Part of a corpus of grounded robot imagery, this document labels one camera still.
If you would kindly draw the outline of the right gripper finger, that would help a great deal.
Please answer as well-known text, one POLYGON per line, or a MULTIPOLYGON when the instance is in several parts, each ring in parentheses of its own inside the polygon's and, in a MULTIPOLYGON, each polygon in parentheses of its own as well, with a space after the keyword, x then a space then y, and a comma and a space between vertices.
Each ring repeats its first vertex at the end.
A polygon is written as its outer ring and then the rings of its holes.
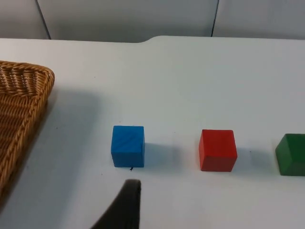
POLYGON ((138 229, 140 225, 141 181, 125 180, 120 192, 92 226, 93 229, 138 229))

